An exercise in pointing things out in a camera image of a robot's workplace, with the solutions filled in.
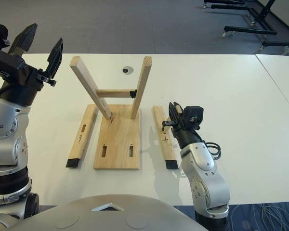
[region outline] wooden frame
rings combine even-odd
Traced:
[[[70,67],[103,114],[94,169],[139,169],[139,106],[152,66],[143,60],[136,90],[100,90],[79,56]],[[134,98],[132,105],[108,105],[104,98]]]

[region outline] black end cap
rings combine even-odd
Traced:
[[[80,159],[68,159],[66,163],[66,167],[78,167]]]
[[[137,89],[136,90],[130,90],[130,96],[131,98],[135,98],[137,94]]]
[[[165,160],[166,169],[179,169],[178,162],[176,160]]]

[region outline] black cable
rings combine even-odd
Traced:
[[[214,148],[214,149],[217,150],[217,152],[215,152],[215,153],[212,153],[212,152],[209,151],[215,160],[218,160],[218,159],[221,158],[222,149],[217,143],[213,143],[213,142],[207,142],[206,143],[205,141],[203,141],[203,142],[205,143],[207,148]]]
[[[211,153],[212,157],[214,158],[214,160],[218,160],[221,158],[222,156],[222,149],[221,147],[217,144],[217,143],[213,143],[213,142],[205,142],[200,136],[199,134],[192,129],[192,132],[194,133],[195,136],[197,136],[205,145],[207,148],[214,148],[217,150],[217,152],[212,153],[210,152],[210,150],[208,149],[209,153]]]
[[[11,88],[14,88],[14,87],[16,87],[16,85],[9,84],[8,86],[6,86],[6,87],[4,87],[4,88],[1,88],[1,89],[0,89],[0,96],[1,96],[4,92],[6,92],[7,90],[9,90],[9,89],[11,89]]]

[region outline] wooden board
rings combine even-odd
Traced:
[[[166,134],[163,134],[163,131],[162,131],[162,121],[165,120],[163,108],[161,106],[153,106],[152,110],[153,110],[155,125],[156,125],[156,129],[158,133],[158,140],[162,148],[164,160],[165,161],[168,161],[168,160],[177,161],[177,158],[174,154],[174,148],[173,148],[170,136],[169,136],[169,132],[167,132]]]
[[[75,137],[71,152],[68,156],[66,167],[77,167],[81,159],[85,147],[90,140],[90,134],[94,127],[97,115],[97,107],[95,104],[89,104],[83,115],[77,135]]]
[[[102,118],[94,169],[139,169],[139,113],[131,119],[132,105],[109,105],[111,119]]]

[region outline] rectangular slot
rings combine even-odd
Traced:
[[[85,128],[86,128],[86,125],[82,125],[82,128],[81,128],[81,132],[84,132],[85,131]]]
[[[130,146],[130,155],[129,157],[133,157],[133,146]]]
[[[106,157],[107,146],[103,146],[102,157]]]

